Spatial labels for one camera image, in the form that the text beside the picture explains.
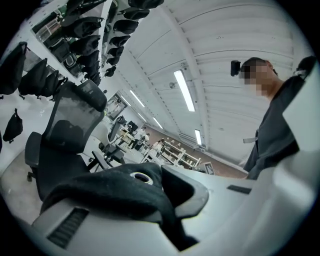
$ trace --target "hair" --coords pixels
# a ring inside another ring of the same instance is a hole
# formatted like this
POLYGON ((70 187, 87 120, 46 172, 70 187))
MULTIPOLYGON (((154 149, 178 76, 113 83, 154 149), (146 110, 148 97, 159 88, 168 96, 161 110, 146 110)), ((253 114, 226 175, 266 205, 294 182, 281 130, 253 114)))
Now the hair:
POLYGON ((244 74, 244 78, 245 79, 249 79, 250 78, 250 68, 251 67, 255 67, 257 66, 257 64, 264 64, 266 65, 267 64, 267 61, 262 59, 262 58, 257 58, 257 57, 252 57, 248 60, 246 60, 241 68, 240 68, 240 72, 244 74))

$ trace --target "black chair back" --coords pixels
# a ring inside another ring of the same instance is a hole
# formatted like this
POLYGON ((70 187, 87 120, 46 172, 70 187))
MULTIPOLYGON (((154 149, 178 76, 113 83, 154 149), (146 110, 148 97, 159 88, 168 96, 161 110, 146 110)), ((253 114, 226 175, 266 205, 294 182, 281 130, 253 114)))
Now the black chair back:
POLYGON ((116 121, 114 122, 112 128, 111 128, 111 131, 109 132, 108 134, 108 139, 110 142, 112 142, 115 137, 116 137, 116 134, 118 132, 118 130, 120 129, 120 126, 125 124, 126 123, 126 120, 124 118, 124 116, 119 116, 116 121))
POLYGON ((79 86, 66 82, 57 96, 41 143, 69 153, 82 153, 90 134, 105 116, 106 104, 105 94, 94 82, 87 80, 79 86))

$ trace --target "floor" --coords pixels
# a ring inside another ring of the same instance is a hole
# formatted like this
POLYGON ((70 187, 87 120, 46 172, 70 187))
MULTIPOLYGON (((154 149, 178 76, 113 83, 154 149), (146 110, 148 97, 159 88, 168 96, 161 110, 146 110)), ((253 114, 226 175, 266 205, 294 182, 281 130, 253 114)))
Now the floor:
MULTIPOLYGON (((86 163, 89 162, 89 157, 83 154, 81 156, 86 163)), ((124 153, 124 158, 126 163, 140 163, 143 155, 133 149, 124 153)), ((118 165, 115 161, 112 161, 111 164, 118 165)), ((42 202, 38 196, 35 180, 27 181, 27 174, 30 171, 30 167, 25 164, 25 152, 23 151, 4 171, 0 179, 0 190, 11 212, 32 224, 39 216, 42 202)))

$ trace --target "black vent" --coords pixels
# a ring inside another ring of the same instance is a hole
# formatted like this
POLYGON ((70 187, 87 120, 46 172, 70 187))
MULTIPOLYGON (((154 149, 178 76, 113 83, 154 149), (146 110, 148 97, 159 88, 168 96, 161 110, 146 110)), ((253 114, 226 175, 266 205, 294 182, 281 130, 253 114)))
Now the black vent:
POLYGON ((74 236, 81 223, 88 215, 86 209, 75 208, 61 222, 61 224, 47 237, 52 243, 61 248, 66 248, 71 238, 74 236))

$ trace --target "ceiling light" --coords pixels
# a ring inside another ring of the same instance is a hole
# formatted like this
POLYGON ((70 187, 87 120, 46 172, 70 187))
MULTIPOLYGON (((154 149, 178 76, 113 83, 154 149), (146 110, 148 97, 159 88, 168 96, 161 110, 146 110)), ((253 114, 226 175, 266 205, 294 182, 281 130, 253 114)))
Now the ceiling light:
POLYGON ((146 119, 144 119, 142 115, 140 115, 139 113, 138 115, 147 123, 146 119))
POLYGON ((121 95, 121 98, 131 107, 130 103, 121 95))
POLYGON ((134 92, 132 90, 130 90, 130 93, 132 93, 132 95, 136 98, 136 100, 141 104, 142 107, 145 107, 145 105, 142 104, 140 99, 138 99, 138 97, 134 94, 134 92))
POLYGON ((158 124, 158 126, 163 129, 163 127, 160 125, 160 123, 157 121, 157 119, 153 118, 153 120, 158 124))
POLYGON ((200 131, 199 130, 194 130, 194 132, 195 132, 196 142, 198 142, 198 144, 201 146, 202 142, 201 142, 200 131))
POLYGON ((180 87, 181 92, 183 94, 183 97, 184 97, 186 106, 188 107, 188 110, 190 112, 195 112, 195 106, 194 106, 194 103, 191 99, 191 95, 190 95, 184 74, 182 73, 182 70, 178 70, 178 71, 174 72, 174 76, 175 76, 176 81, 179 84, 179 87, 180 87))

